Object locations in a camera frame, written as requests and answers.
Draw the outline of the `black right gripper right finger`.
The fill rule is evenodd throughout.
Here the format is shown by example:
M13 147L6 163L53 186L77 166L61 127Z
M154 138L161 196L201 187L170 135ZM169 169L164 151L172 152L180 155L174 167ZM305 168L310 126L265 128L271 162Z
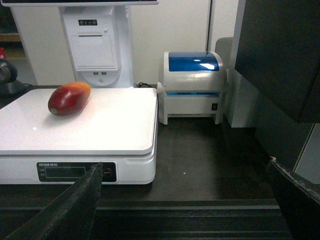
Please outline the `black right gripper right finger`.
M281 165L275 157L266 173L273 195L295 240L320 238L320 186Z

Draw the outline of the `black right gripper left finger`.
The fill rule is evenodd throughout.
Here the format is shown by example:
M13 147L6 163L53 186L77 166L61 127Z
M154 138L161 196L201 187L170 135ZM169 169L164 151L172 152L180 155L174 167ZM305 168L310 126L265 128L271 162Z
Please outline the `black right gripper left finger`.
M101 196L103 164L93 165L6 240L88 240Z

